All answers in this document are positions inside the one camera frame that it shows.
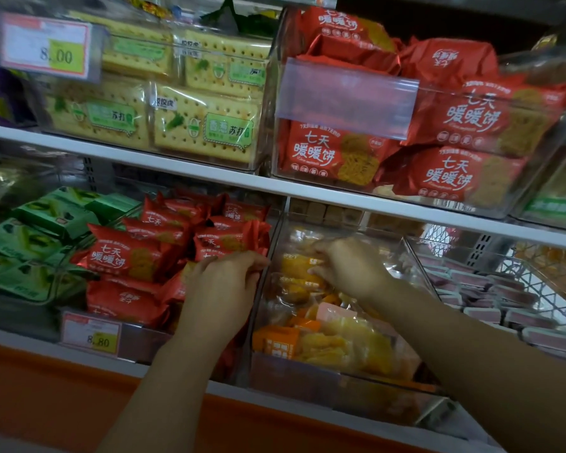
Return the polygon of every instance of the hand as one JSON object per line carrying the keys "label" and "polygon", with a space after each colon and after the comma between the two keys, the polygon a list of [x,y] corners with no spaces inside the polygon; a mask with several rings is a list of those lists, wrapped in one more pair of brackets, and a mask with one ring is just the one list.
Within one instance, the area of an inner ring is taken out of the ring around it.
{"label": "hand", "polygon": [[187,282],[176,335],[218,353],[245,325],[256,286],[269,259],[254,251],[199,262]]}
{"label": "hand", "polygon": [[324,256],[325,264],[311,268],[310,272],[359,301],[375,301],[396,281],[377,251],[354,237],[322,240],[313,248]]}

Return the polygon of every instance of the orange panel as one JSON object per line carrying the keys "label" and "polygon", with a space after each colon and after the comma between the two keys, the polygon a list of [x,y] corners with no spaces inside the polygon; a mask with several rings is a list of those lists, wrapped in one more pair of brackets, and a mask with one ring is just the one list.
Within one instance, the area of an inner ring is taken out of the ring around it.
{"label": "orange panel", "polygon": [[[0,432],[91,453],[139,380],[0,347]],[[339,426],[207,394],[197,452],[427,453]]]}

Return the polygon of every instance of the person's left hand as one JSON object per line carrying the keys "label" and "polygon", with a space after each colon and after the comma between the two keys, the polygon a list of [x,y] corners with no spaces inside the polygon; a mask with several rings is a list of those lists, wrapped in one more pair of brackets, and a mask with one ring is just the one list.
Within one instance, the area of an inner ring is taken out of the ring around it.
{"label": "person's left hand", "polygon": [[187,282],[176,336],[220,353],[245,325],[260,272],[269,259],[254,251],[199,262]]}

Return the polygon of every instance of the price tag reading 8.00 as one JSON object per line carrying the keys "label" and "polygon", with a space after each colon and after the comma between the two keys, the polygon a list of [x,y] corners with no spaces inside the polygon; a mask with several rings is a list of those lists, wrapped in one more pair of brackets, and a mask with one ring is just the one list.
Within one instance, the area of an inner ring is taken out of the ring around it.
{"label": "price tag reading 8.00", "polygon": [[91,29],[90,23],[3,14],[0,65],[85,80]]}
{"label": "price tag reading 8.00", "polygon": [[118,322],[66,312],[61,323],[61,343],[116,356],[120,330]]}

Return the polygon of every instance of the empty price tag holder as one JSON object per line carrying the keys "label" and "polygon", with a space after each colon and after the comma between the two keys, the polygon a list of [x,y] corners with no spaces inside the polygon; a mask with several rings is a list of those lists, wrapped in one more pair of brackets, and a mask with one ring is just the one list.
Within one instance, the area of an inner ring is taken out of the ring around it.
{"label": "empty price tag holder", "polygon": [[121,323],[64,312],[61,321],[61,343],[70,347],[118,355]]}
{"label": "empty price tag holder", "polygon": [[98,83],[104,37],[91,23],[0,13],[0,66]]}

